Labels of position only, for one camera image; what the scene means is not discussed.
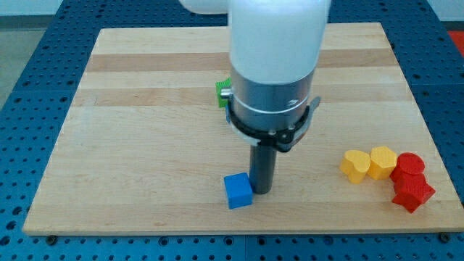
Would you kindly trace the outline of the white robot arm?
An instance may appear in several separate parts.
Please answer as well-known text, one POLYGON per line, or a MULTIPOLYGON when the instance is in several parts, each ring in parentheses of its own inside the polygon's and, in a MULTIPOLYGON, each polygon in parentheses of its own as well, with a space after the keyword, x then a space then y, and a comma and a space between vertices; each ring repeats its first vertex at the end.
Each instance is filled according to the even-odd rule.
POLYGON ((306 134, 320 97, 310 98, 329 1, 180 0, 190 12, 228 16, 231 84, 218 91, 232 129, 250 145, 254 193, 273 184, 278 152, 306 134))

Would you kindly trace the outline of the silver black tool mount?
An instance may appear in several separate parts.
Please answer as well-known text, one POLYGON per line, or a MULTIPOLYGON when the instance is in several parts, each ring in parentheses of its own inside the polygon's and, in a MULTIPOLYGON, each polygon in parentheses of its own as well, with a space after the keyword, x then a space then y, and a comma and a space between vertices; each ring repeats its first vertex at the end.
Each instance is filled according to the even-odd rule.
POLYGON ((320 97, 309 101, 313 73, 290 83, 264 84, 231 71, 231 96, 224 107, 233 131, 251 146, 289 152, 306 134, 320 97))

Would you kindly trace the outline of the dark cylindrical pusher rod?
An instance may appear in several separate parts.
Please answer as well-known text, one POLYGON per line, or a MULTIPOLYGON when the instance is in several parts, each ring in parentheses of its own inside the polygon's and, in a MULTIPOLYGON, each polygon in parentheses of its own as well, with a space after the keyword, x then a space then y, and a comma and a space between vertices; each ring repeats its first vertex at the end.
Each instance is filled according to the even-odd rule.
POLYGON ((250 146, 249 182, 255 194, 268 193, 273 185, 276 150, 271 146, 250 146))

